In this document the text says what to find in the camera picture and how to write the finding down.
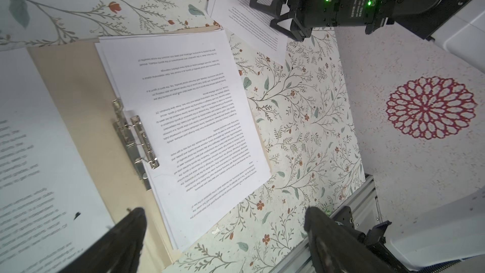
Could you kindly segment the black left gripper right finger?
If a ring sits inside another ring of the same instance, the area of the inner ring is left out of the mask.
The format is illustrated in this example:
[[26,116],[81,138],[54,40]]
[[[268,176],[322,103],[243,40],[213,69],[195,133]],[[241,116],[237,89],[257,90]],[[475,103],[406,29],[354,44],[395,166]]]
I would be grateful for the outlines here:
[[393,272],[317,207],[307,208],[304,230],[316,272]]

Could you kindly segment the printed paper sheet back wall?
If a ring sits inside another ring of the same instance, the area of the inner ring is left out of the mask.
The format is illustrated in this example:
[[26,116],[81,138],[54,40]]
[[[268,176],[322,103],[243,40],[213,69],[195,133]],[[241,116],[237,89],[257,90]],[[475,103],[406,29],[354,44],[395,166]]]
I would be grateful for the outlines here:
[[285,63],[287,37],[272,29],[272,16],[250,8],[250,0],[208,0],[208,14],[272,61]]

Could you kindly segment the printed paper sheet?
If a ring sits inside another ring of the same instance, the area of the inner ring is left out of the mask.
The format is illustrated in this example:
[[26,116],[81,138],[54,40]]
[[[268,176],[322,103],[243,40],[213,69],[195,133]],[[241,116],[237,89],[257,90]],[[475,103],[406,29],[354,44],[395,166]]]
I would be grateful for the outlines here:
[[186,251],[271,176],[227,34],[103,37],[97,47],[158,162],[148,179],[172,243]]
[[1,271],[58,272],[113,220],[26,49],[1,53]]

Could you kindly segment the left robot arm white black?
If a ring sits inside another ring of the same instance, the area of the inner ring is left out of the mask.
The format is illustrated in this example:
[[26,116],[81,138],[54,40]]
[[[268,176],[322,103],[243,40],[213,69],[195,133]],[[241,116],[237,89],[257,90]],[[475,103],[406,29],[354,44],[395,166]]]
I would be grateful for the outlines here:
[[[266,250],[255,248],[254,272],[440,272],[463,260],[484,255],[484,187],[406,222],[380,221],[373,183],[323,219],[307,214],[305,239],[280,262],[265,262]],[[60,272],[142,272],[139,269],[147,217],[134,208]],[[208,246],[196,246],[198,258],[176,264],[189,272],[215,272],[235,260]]]

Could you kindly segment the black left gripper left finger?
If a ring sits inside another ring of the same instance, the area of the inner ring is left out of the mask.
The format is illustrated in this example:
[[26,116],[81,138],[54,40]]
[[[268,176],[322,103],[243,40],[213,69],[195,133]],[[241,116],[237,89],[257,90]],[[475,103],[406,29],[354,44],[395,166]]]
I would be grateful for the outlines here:
[[137,272],[147,230],[137,207],[61,272]]

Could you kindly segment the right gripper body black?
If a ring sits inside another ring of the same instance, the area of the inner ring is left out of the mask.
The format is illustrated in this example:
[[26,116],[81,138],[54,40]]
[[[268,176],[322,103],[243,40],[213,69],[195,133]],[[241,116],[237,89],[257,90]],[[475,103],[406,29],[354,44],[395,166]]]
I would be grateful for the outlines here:
[[398,18],[422,15],[441,0],[300,0],[294,24],[304,36],[314,28],[364,27],[366,34]]

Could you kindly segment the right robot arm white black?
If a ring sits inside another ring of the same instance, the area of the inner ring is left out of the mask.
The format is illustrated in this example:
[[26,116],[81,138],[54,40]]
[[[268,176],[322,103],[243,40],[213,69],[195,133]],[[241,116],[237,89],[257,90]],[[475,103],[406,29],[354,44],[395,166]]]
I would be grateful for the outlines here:
[[399,24],[421,39],[484,69],[484,0],[250,0],[270,26],[295,41],[313,29]]

